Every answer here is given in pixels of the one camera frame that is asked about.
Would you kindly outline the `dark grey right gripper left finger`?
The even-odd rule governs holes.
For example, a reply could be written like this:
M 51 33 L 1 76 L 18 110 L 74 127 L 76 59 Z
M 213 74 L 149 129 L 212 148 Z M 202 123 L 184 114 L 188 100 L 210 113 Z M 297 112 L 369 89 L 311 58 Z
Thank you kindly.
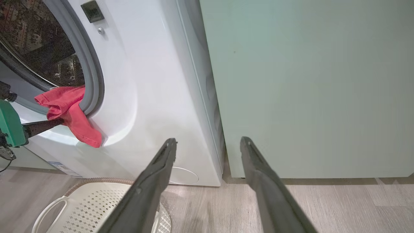
M 161 193 L 169 184 L 177 141 L 167 139 L 102 224 L 99 233 L 150 233 Z

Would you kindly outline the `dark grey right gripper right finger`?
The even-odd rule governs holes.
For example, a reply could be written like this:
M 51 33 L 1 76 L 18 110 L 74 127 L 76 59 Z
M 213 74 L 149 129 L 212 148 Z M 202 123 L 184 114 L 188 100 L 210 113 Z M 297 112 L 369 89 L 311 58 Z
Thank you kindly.
M 245 179 L 256 193 L 263 232 L 315 233 L 309 218 L 249 137 L 241 138 L 240 151 Z

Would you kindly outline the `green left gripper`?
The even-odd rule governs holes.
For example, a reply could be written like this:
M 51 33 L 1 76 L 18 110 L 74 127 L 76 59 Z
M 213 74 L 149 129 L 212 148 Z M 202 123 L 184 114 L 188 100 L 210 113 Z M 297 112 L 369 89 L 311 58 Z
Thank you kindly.
M 29 143 L 29 138 L 62 125 L 64 119 L 36 121 L 22 124 L 10 102 L 0 101 L 1 147 L 16 148 Z

